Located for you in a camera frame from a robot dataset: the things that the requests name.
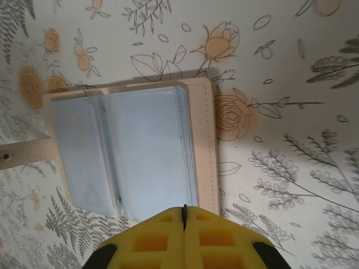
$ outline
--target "orange flower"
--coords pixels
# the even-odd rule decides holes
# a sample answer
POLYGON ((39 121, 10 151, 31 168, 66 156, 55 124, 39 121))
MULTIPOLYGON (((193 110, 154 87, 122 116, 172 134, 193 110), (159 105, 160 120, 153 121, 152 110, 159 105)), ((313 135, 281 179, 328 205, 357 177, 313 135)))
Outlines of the orange flower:
POLYGON ((216 96, 215 111, 218 139, 231 141, 247 133, 253 112, 243 101, 233 95, 216 96))
POLYGON ((79 64, 79 68, 82 71, 86 71, 91 66, 91 60, 90 60, 89 56, 87 56, 86 54, 82 54, 82 55, 79 56, 78 64, 79 64))
POLYGON ((43 106, 44 85, 38 72, 32 67, 23 67, 19 74, 19 88, 22 98, 29 108, 43 106))
POLYGON ((333 14, 342 5, 343 0, 316 0, 314 11, 323 17, 333 14))
POLYGON ((47 93, 70 91, 66 79, 61 74, 53 75, 47 83, 47 93))
POLYGON ((50 53, 60 51, 60 38, 53 28, 45 31, 45 47, 50 53))
POLYGON ((222 22, 211 33, 207 28, 206 31, 207 40, 205 45, 201 45, 191 52, 200 52, 205 55, 206 59, 217 61, 231 56, 237 49, 240 42, 240 30, 231 22, 222 22))
POLYGON ((36 207, 40 207, 40 198, 39 198, 39 195, 36 192, 33 192, 31 194, 31 199, 34 201, 34 205, 36 207))

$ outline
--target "wall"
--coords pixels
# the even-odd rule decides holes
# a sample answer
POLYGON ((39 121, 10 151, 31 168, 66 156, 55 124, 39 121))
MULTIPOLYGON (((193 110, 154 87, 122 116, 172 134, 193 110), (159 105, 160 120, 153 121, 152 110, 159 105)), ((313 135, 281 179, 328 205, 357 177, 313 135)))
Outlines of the wall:
MULTIPOLYGON (((355 0, 0 2, 0 143, 43 137, 45 92, 206 76, 222 215, 293 268, 359 267, 355 0)), ((52 161, 0 173, 2 268, 80 268, 128 228, 76 209, 52 161)))

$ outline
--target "fern illustration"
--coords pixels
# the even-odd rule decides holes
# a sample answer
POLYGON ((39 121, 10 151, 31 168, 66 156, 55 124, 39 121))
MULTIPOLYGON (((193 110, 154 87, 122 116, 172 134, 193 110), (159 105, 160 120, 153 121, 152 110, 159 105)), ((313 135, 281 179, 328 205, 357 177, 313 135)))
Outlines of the fern illustration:
POLYGON ((56 192, 60 203, 51 196, 53 210, 49 208, 45 226, 62 238, 66 245, 70 242, 73 250, 79 251, 82 258, 89 249, 94 250, 102 241, 129 228, 124 217, 115 219, 74 209, 58 188, 56 192))
POLYGON ((47 258, 55 269, 71 268, 80 269, 82 266, 77 257, 63 244, 47 246, 49 253, 47 258))
POLYGON ((331 267, 359 266, 359 248, 351 247, 345 236, 326 231, 323 235, 317 236, 312 244, 321 250, 320 254, 312 254, 319 262, 328 263, 331 267))
POLYGON ((279 226, 274 224, 269 218, 264 215, 255 215, 249 209, 240 206, 236 203, 233 204, 234 209, 225 208, 225 212, 228 214, 238 218, 241 221, 241 224, 251 229, 269 239, 275 243, 276 247, 293 255, 292 253, 286 251, 283 247, 283 241, 291 240, 291 236, 289 236, 284 230, 282 230, 279 226), (258 225, 256 222, 260 219, 264 224, 265 229, 258 225))
POLYGON ((135 31, 142 30, 142 35, 145 36, 146 27, 145 23, 149 22, 151 32, 154 33, 154 20, 159 20, 163 24, 163 12, 168 10, 172 13, 171 4, 169 0, 132 0, 135 5, 134 8, 125 7, 125 12, 122 13, 127 20, 133 20, 133 26, 130 30, 135 31))
POLYGON ((340 89, 353 85, 359 81, 359 36, 354 39, 348 39, 346 46, 339 49, 343 54, 356 54, 356 56, 345 58, 343 56, 331 56, 316 61, 311 70, 317 73, 314 77, 307 80, 308 83, 314 83, 324 80, 338 80, 346 75, 346 71, 351 68, 357 69, 349 78, 332 86, 332 89, 340 89))
POLYGON ((33 0, 7 0, 0 3, 0 45, 5 54, 6 62, 9 64, 11 62, 11 43, 18 28, 22 28, 28 37, 25 11, 28 11, 33 19, 36 19, 33 0))

